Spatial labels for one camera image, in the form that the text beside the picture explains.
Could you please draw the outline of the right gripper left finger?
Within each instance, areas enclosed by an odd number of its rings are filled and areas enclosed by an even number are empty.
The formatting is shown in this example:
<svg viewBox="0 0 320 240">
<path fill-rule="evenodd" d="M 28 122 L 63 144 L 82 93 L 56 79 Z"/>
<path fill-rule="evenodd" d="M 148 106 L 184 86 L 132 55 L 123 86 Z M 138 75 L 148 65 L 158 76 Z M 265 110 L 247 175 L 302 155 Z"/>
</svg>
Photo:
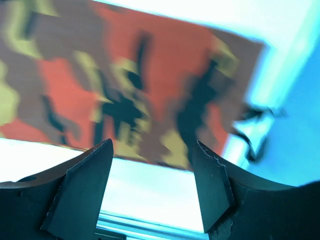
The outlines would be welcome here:
<svg viewBox="0 0 320 240">
<path fill-rule="evenodd" d="M 106 139 L 52 168 L 2 182 L 1 239 L 93 239 L 113 155 Z"/>
</svg>

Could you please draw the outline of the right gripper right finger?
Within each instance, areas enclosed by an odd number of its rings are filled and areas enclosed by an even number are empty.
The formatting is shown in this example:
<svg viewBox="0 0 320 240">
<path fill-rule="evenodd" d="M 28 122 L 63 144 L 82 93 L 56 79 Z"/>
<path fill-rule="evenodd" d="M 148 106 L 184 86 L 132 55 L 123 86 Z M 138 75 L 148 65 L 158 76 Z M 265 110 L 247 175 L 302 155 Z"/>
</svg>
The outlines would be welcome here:
<svg viewBox="0 0 320 240">
<path fill-rule="evenodd" d="M 319 182 L 290 186 L 259 177 L 200 141 L 191 162 L 203 229 L 211 240 L 319 239 Z"/>
</svg>

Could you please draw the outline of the orange camouflage trousers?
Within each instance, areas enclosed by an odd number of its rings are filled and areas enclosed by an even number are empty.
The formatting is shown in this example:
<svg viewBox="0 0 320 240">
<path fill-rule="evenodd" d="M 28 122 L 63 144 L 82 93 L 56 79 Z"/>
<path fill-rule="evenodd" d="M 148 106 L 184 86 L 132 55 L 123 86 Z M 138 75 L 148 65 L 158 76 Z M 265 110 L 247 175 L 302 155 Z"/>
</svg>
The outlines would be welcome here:
<svg viewBox="0 0 320 240">
<path fill-rule="evenodd" d="M 239 124 L 285 115 L 245 100 L 265 48 L 238 34 L 94 0 L 0 3 L 0 135 L 192 170 L 201 141 L 260 150 Z"/>
</svg>

